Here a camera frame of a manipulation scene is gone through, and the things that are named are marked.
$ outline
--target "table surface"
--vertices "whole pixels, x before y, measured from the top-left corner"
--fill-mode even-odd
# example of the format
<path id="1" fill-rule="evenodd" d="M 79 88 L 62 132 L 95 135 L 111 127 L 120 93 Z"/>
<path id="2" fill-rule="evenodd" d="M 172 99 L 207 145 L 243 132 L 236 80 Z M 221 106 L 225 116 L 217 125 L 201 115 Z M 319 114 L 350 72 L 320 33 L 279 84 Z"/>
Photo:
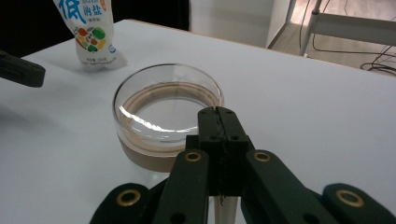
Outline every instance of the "table surface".
<path id="1" fill-rule="evenodd" d="M 120 83 L 158 63 L 211 75 L 255 147 L 306 187 L 347 183 L 396 214 L 396 78 L 136 21 L 114 45 L 118 70 L 84 72 L 70 40 L 25 58 L 47 69 L 42 88 L 0 80 L 0 223 L 89 223 L 116 186 L 165 178 L 124 155 L 111 111 Z"/>

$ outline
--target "screw hole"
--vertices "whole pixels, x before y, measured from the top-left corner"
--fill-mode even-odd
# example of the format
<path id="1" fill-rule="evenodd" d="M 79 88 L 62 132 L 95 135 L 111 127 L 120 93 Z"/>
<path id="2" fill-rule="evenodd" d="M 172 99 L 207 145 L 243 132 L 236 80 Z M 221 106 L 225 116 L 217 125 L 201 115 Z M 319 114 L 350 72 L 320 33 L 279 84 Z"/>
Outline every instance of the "screw hole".
<path id="1" fill-rule="evenodd" d="M 122 195 L 121 199 L 124 202 L 133 201 L 133 200 L 136 199 L 136 195 L 134 193 L 132 193 L 132 192 L 126 193 L 126 194 Z"/>
<path id="2" fill-rule="evenodd" d="M 303 218 L 304 218 L 304 221 L 308 224 L 319 224 L 320 223 L 319 219 L 312 214 L 304 214 Z"/>
<path id="3" fill-rule="evenodd" d="M 344 193 L 344 194 L 341 194 L 341 197 L 343 197 L 345 200 L 350 201 L 352 203 L 356 203 L 359 200 L 356 196 L 354 196 L 352 194 Z"/>
<path id="4" fill-rule="evenodd" d="M 189 159 L 190 160 L 196 160 L 196 159 L 198 159 L 198 155 L 197 154 L 190 154 L 189 155 Z"/>
<path id="5" fill-rule="evenodd" d="M 181 213 L 174 213 L 171 216 L 171 222 L 172 224 L 182 224 L 186 221 L 186 216 L 184 216 L 184 214 Z"/>

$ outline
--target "black cable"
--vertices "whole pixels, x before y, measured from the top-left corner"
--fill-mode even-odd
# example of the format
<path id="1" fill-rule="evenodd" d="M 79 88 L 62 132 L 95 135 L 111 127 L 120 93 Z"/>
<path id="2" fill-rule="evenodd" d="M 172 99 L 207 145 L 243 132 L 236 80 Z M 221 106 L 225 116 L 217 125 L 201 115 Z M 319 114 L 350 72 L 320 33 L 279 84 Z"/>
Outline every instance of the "black cable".
<path id="1" fill-rule="evenodd" d="M 344 5 L 344 11 L 345 11 L 345 13 L 347 15 L 347 0 L 346 0 L 346 4 Z"/>
<path id="2" fill-rule="evenodd" d="M 386 47 L 387 47 L 387 46 L 384 46 L 384 48 L 382 48 L 381 51 L 379 51 L 379 53 L 381 54 L 381 56 L 378 58 L 378 60 L 381 59 L 381 57 L 384 56 L 384 54 L 389 50 L 389 49 L 385 50 Z M 381 62 L 378 61 L 378 63 L 386 62 L 386 61 L 389 60 L 390 58 L 396 58 L 396 53 L 395 53 L 394 55 L 388 56 L 387 59 L 382 60 Z"/>
<path id="3" fill-rule="evenodd" d="M 370 68 L 369 69 L 365 69 L 364 65 L 368 65 L 368 64 L 371 65 Z M 381 64 L 381 63 L 363 63 L 361 65 L 361 69 L 362 70 L 366 70 L 366 71 L 378 70 L 378 71 L 386 72 L 386 73 L 389 73 L 389 74 L 392 74 L 392 75 L 396 76 L 396 68 L 393 68 L 393 67 L 390 67 L 390 66 L 386 66 L 386 65 Z"/>
<path id="4" fill-rule="evenodd" d="M 324 13 L 324 11 L 326 11 L 326 8 L 327 8 L 327 6 L 329 5 L 329 3 L 330 3 L 330 0 L 327 1 L 326 6 L 323 8 L 323 13 Z"/>
<path id="5" fill-rule="evenodd" d="M 304 15 L 303 15 L 303 21 L 301 22 L 301 26 L 300 26 L 300 48 L 301 48 L 301 31 L 303 30 L 303 24 L 304 24 L 304 20 L 305 20 L 305 14 L 306 14 L 306 11 L 308 10 L 308 6 L 309 6 L 309 2 L 310 2 L 311 0 L 308 0 L 308 3 L 306 4 L 306 7 L 305 7 L 305 12 L 304 12 Z"/>
<path id="6" fill-rule="evenodd" d="M 378 59 L 380 59 L 388 50 L 390 50 L 390 48 L 392 48 L 392 46 L 388 46 L 387 49 L 385 49 L 385 47 L 384 47 L 384 48 L 381 50 L 381 53 L 380 53 L 371 63 L 363 63 L 363 64 L 361 65 L 361 69 L 367 70 L 367 71 L 378 70 L 378 71 L 386 72 L 386 73 L 389 73 L 389 74 L 392 74 L 392 75 L 396 76 L 396 68 L 391 67 L 391 66 L 384 65 L 384 64 L 382 64 L 382 63 L 376 63 L 376 61 L 377 61 Z M 366 64 L 370 64 L 371 67 L 370 67 L 369 69 L 364 69 L 363 66 L 366 65 Z"/>
<path id="7" fill-rule="evenodd" d="M 396 54 L 393 56 L 389 56 L 387 59 L 382 60 L 380 63 L 396 63 L 396 61 L 391 61 L 391 58 L 395 58 L 396 59 Z"/>

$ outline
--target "glass petri dish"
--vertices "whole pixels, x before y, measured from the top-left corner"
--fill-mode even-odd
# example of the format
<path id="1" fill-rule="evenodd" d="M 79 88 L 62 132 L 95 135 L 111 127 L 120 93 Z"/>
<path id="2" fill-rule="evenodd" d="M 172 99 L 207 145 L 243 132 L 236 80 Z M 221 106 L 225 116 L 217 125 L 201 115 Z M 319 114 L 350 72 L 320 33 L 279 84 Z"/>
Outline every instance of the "glass petri dish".
<path id="1" fill-rule="evenodd" d="M 170 172 L 186 136 L 197 134 L 197 114 L 223 106 L 217 82 L 194 67 L 153 65 L 127 77 L 113 100 L 117 135 L 128 158 L 156 172 Z"/>

